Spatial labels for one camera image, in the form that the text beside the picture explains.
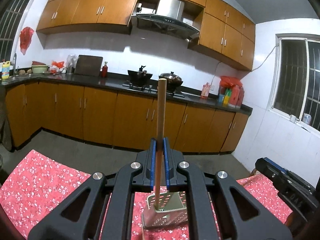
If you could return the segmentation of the red plastic bag on wall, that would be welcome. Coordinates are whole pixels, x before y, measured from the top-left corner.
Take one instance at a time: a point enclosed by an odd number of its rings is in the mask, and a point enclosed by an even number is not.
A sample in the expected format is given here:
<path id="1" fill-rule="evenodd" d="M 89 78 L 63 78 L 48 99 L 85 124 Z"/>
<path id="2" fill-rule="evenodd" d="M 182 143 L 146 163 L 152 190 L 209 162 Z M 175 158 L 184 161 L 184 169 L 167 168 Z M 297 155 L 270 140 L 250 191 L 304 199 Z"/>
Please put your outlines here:
<path id="1" fill-rule="evenodd" d="M 25 27 L 20 32 L 20 51 L 23 55 L 26 54 L 32 40 L 34 30 L 31 27 Z"/>

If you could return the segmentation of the upper wooden kitchen cabinets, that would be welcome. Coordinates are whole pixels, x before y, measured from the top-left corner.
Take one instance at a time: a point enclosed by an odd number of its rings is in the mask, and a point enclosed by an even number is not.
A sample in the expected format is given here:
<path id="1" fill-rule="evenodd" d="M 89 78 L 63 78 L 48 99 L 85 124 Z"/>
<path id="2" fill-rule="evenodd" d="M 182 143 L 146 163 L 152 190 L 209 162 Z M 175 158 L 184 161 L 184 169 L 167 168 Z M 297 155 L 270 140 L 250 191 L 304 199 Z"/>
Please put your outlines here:
<path id="1" fill-rule="evenodd" d="M 48 0 L 37 30 L 129 34 L 133 27 L 186 40 L 232 68 L 253 68 L 255 24 L 224 0 Z"/>

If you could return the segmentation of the red oil bottles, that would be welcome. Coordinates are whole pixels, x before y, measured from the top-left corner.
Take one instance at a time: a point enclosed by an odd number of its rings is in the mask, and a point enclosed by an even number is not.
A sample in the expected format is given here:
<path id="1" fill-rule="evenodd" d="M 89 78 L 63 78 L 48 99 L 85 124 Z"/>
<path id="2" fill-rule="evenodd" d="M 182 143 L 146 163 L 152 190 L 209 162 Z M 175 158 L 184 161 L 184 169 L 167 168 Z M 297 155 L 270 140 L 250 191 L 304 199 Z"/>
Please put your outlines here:
<path id="1" fill-rule="evenodd" d="M 240 109 L 244 99 L 244 88 L 239 85 L 235 85 L 231 88 L 219 87 L 218 102 L 224 106 Z"/>

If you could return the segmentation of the black wok left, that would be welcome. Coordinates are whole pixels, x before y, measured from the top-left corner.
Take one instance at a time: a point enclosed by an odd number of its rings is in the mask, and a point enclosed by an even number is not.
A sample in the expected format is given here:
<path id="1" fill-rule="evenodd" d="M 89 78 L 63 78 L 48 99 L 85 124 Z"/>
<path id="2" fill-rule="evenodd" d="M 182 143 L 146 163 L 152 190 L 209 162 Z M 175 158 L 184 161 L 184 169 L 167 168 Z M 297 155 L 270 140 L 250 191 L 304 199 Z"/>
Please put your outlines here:
<path id="1" fill-rule="evenodd" d="M 148 73 L 148 71 L 145 70 L 145 67 L 146 66 L 140 66 L 138 71 L 134 71 L 134 70 L 127 71 L 130 78 L 130 83 L 133 86 L 143 87 L 152 78 L 153 74 Z"/>

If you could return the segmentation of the red floral tablecloth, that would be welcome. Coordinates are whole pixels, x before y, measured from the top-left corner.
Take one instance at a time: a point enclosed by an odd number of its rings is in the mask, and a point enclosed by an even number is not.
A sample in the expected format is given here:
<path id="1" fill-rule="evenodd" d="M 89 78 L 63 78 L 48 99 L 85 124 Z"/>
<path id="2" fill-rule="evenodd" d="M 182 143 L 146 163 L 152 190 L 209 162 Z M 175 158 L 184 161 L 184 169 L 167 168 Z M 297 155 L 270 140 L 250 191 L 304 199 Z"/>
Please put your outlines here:
<path id="1" fill-rule="evenodd" d="M 90 177 L 31 150 L 1 186 L 1 206 L 27 239 L 31 229 Z M 253 197 L 282 223 L 292 210 L 278 197 L 272 181 L 262 174 L 239 179 Z"/>

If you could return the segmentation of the steel range hood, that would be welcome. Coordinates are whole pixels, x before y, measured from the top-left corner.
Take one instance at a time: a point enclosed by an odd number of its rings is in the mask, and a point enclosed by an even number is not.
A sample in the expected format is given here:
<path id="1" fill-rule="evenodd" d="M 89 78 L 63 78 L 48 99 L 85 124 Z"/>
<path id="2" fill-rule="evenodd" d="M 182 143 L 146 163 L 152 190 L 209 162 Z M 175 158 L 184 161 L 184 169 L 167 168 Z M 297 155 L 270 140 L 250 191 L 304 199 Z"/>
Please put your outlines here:
<path id="1" fill-rule="evenodd" d="M 199 37 L 203 10 L 184 0 L 138 0 L 131 21 L 139 29 L 190 41 Z"/>

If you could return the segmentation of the right window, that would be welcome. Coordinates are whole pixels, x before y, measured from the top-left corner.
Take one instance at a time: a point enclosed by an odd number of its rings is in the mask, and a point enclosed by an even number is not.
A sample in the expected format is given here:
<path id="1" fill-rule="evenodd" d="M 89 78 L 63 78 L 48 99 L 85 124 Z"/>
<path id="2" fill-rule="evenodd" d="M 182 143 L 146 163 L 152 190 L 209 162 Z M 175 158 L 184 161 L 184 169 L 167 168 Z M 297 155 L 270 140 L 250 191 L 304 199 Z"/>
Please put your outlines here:
<path id="1" fill-rule="evenodd" d="M 271 109 L 319 131 L 319 40 L 281 37 Z"/>

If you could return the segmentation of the sink faucet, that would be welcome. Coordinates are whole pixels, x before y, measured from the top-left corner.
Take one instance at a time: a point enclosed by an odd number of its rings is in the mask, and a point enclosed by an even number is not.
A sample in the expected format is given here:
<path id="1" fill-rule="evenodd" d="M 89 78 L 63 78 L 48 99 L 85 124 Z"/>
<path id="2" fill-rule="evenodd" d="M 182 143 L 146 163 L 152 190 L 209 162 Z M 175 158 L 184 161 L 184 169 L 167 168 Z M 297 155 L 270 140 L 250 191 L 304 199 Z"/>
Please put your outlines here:
<path id="1" fill-rule="evenodd" d="M 12 76 L 15 77 L 17 76 L 17 65 L 16 65 L 16 62 L 17 62 L 17 53 L 14 54 L 14 57 L 13 57 L 13 61 L 12 61 Z"/>

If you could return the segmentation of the orange red snack bag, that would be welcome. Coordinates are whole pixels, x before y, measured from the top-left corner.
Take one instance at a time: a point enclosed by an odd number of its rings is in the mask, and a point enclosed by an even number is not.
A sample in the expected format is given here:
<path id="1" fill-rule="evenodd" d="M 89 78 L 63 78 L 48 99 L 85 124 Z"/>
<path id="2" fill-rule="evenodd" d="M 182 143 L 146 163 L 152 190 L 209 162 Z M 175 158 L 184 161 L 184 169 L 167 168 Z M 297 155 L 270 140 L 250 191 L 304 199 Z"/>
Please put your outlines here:
<path id="1" fill-rule="evenodd" d="M 58 74 L 62 72 L 64 68 L 65 68 L 64 61 L 61 61 L 61 62 L 53 61 L 52 64 L 49 66 L 49 72 L 52 74 Z"/>

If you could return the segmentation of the black countertop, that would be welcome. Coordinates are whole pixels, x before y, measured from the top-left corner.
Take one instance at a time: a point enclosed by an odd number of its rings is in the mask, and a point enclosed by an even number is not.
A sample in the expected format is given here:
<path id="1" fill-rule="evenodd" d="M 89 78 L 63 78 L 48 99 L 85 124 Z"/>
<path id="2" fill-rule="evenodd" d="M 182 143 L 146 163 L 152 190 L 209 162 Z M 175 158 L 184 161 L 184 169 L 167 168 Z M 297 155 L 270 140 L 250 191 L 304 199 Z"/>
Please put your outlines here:
<path id="1" fill-rule="evenodd" d="M 54 84 L 76 85 L 91 88 L 99 88 L 116 92 L 132 93 L 138 96 L 156 96 L 157 80 L 150 80 L 144 88 L 135 89 L 129 84 L 129 77 L 124 74 L 109 73 L 107 78 L 93 77 L 75 74 L 27 74 L 9 78 L 1 81 L 1 100 L 4 100 L 5 93 L 8 89 L 18 85 L 26 85 L 32 82 L 48 82 Z M 167 99 L 170 101 L 190 103 L 195 106 L 215 108 L 228 112 L 242 113 L 251 116 L 253 108 L 242 105 L 240 108 L 224 106 L 218 102 L 218 96 L 210 94 L 208 99 L 200 98 L 199 90 L 180 86 L 175 94 L 169 94 Z"/>

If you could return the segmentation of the yellow detergent bottle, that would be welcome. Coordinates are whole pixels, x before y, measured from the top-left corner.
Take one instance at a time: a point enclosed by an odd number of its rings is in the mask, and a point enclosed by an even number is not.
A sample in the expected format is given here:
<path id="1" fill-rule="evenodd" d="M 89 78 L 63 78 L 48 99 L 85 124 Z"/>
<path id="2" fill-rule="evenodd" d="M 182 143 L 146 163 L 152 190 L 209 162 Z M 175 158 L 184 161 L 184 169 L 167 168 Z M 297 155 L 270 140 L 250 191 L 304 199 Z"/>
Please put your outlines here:
<path id="1" fill-rule="evenodd" d="M 10 76 L 10 61 L 4 61 L 2 64 L 2 80 L 8 79 Z"/>

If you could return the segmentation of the window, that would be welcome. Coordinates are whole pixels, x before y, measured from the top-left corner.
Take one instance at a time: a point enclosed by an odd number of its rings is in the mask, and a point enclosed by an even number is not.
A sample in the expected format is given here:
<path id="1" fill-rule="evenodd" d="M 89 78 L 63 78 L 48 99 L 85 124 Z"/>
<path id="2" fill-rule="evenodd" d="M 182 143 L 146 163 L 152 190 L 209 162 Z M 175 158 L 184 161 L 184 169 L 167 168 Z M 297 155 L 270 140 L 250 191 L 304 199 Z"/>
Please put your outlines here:
<path id="1" fill-rule="evenodd" d="M 11 59 L 18 26 L 30 0 L 9 0 L 1 13 L 1 62 Z"/>
<path id="2" fill-rule="evenodd" d="M 271 109 L 319 131 L 319 40 L 281 37 Z"/>

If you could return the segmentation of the beige perforated utensil holder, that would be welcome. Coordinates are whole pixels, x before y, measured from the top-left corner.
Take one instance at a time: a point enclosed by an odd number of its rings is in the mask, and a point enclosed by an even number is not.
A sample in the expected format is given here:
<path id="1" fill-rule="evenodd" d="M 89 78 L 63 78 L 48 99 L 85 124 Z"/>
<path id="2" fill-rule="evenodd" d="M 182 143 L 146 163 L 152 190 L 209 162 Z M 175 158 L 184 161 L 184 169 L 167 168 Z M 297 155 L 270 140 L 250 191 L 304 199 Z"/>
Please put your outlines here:
<path id="1" fill-rule="evenodd" d="M 143 228 L 161 229 L 185 224 L 188 221 L 185 192 L 161 193 L 158 210 L 155 209 L 154 202 L 155 195 L 149 195 L 142 213 Z"/>

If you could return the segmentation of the lidded black wok right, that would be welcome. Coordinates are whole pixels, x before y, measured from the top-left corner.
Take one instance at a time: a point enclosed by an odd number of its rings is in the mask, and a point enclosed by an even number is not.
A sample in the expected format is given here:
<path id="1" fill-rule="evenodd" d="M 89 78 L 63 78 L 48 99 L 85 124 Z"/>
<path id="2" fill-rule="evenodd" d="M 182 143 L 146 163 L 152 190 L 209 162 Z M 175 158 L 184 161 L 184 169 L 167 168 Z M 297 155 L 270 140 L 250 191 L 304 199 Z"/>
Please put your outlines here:
<path id="1" fill-rule="evenodd" d="M 182 79 L 178 75 L 174 74 L 174 72 L 162 73 L 159 75 L 159 79 L 167 80 L 167 91 L 171 93 L 175 92 L 183 83 Z"/>

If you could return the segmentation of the red bag on counter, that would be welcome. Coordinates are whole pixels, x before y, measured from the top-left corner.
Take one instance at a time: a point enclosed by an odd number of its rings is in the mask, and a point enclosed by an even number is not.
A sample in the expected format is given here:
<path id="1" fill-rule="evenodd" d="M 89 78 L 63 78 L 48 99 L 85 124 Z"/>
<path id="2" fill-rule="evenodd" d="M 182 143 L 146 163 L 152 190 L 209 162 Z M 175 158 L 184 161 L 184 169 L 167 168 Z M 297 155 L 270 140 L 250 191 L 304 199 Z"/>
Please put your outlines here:
<path id="1" fill-rule="evenodd" d="M 221 76 L 219 86 L 233 88 L 234 86 L 242 87 L 242 82 L 237 77 Z"/>

